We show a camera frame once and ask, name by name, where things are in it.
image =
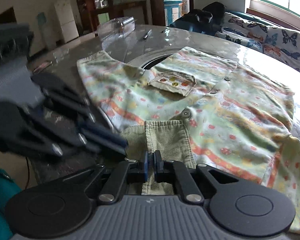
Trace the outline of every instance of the window frame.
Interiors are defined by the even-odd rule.
[[[265,3],[269,3],[269,4],[274,5],[274,6],[277,6],[277,7],[279,7],[279,8],[282,9],[282,10],[285,10],[285,11],[291,13],[291,14],[294,14],[294,15],[300,17],[299,14],[297,14],[297,13],[294,12],[294,11],[291,11],[289,8],[283,7],[283,6],[279,5],[279,4],[276,4],[276,3],[274,3],[274,2],[271,2],[271,1],[269,1],[269,0],[260,0],[260,1],[263,1],[263,2],[265,2]]]

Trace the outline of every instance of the silver screw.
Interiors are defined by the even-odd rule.
[[[202,197],[198,194],[189,194],[186,196],[186,200],[190,202],[199,202],[202,200]]]
[[[91,113],[89,113],[89,120],[90,120],[91,122],[96,122],[96,118],[95,118],[94,115],[91,114]]]
[[[78,137],[79,137],[80,142],[82,142],[83,144],[87,144],[87,139],[83,134],[78,133]]]
[[[11,179],[7,174],[1,173],[2,176],[4,176],[6,179]]]
[[[49,91],[46,90],[45,88],[42,89],[42,93],[43,93],[45,96],[48,96],[48,95],[49,95]]]
[[[62,152],[60,146],[58,144],[56,144],[56,143],[52,144],[52,150],[53,150],[54,153],[56,153],[59,156],[63,155],[63,152]]]
[[[184,118],[190,118],[191,117],[191,112],[188,109],[185,109],[181,112],[181,116]]]
[[[114,201],[114,196],[111,194],[101,194],[99,200],[102,202],[111,202]]]
[[[90,105],[90,101],[89,101],[89,99],[87,99],[87,98],[84,98],[84,99],[83,99],[83,101],[84,101],[84,103],[85,103],[87,106],[89,106],[89,105]]]
[[[23,110],[26,114],[30,114],[30,111],[29,111],[28,106],[24,106],[24,107],[22,108],[22,110]]]

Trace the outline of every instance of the patterned shirt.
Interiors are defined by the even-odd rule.
[[[185,116],[196,163],[273,187],[295,204],[300,233],[300,141],[290,133],[293,92],[247,65],[185,47],[150,70],[100,51],[77,63],[117,131]]]

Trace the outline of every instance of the shirt button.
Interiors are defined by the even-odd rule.
[[[191,117],[191,112],[188,109],[185,109],[181,112],[181,117],[183,118],[190,118]]]

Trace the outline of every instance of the clear plastic container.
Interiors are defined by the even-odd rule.
[[[105,49],[113,41],[125,38],[132,33],[135,28],[133,17],[122,17],[110,20],[98,26],[98,37],[102,41],[102,48]]]
[[[69,49],[58,48],[53,52],[53,57],[56,63],[63,60],[69,54]]]

